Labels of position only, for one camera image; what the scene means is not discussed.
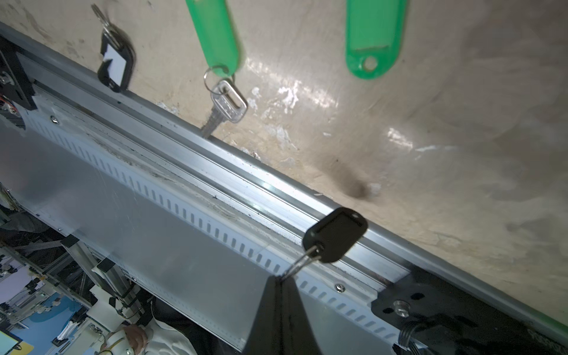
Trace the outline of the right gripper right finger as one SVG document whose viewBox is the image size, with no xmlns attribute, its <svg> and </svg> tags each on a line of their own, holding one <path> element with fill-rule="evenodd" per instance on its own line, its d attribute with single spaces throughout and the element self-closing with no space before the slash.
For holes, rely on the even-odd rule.
<svg viewBox="0 0 568 355">
<path fill-rule="evenodd" d="M 321 354 L 292 278 L 282 282 L 282 354 Z"/>
</svg>

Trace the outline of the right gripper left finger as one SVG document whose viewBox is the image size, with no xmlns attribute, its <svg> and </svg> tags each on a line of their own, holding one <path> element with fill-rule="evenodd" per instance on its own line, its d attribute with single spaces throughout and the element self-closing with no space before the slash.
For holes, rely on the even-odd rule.
<svg viewBox="0 0 568 355">
<path fill-rule="evenodd" d="M 281 311 L 281 279 L 278 276 L 270 276 L 242 354 L 281 353 Z"/>
</svg>

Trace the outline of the key with green tag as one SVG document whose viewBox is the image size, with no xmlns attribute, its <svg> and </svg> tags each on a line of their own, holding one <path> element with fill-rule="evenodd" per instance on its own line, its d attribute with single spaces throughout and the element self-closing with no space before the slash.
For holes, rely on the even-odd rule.
<svg viewBox="0 0 568 355">
<path fill-rule="evenodd" d="M 373 80 L 398 59 L 404 33 L 406 1 L 346 2 L 346 65 L 351 74 Z"/>
<path fill-rule="evenodd" d="M 247 113 L 248 102 L 235 84 L 240 52 L 226 2 L 189 0 L 186 5 L 208 64 L 204 86 L 212 110 L 201 127 L 201 136 L 207 139 L 221 124 L 239 123 Z"/>
</svg>

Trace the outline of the key with black white tag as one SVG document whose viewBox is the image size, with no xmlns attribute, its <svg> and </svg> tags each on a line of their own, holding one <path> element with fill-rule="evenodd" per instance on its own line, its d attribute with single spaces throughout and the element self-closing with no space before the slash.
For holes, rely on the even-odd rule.
<svg viewBox="0 0 568 355">
<path fill-rule="evenodd" d="M 127 37 L 115 27 L 96 4 L 91 8 L 103 26 L 98 68 L 99 81 L 114 93 L 127 91 L 135 66 L 135 52 Z"/>
</svg>

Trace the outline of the aluminium front rail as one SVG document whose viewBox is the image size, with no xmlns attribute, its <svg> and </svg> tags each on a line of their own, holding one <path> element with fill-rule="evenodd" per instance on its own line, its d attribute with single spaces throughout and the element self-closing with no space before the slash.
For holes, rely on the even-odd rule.
<svg viewBox="0 0 568 355">
<path fill-rule="evenodd" d="M 302 254 L 304 232 L 337 204 L 96 76 L 7 25 L 1 37 L 34 89 L 22 127 L 1 120 L 1 183 L 108 283 L 128 278 L 236 348 L 266 278 Z M 378 294 L 416 270 L 435 275 L 567 347 L 559 322 L 371 223 L 342 260 L 297 284 L 324 354 L 392 354 L 399 330 Z"/>
</svg>

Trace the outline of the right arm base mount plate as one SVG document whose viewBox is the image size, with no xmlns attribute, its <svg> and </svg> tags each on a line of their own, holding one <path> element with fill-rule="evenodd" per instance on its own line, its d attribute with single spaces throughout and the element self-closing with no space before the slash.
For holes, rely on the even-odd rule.
<svg viewBox="0 0 568 355">
<path fill-rule="evenodd" d="M 381 291 L 375 316 L 399 330 L 396 354 L 566 354 L 567 347 L 422 270 Z"/>
</svg>

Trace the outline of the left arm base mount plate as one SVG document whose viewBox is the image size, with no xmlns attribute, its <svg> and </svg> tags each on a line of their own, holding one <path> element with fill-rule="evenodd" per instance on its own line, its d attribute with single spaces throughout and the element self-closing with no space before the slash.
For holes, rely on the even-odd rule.
<svg viewBox="0 0 568 355">
<path fill-rule="evenodd" d="M 17 53 L 18 47 L 1 37 L 1 95 L 27 110 L 35 110 L 35 92 Z"/>
</svg>

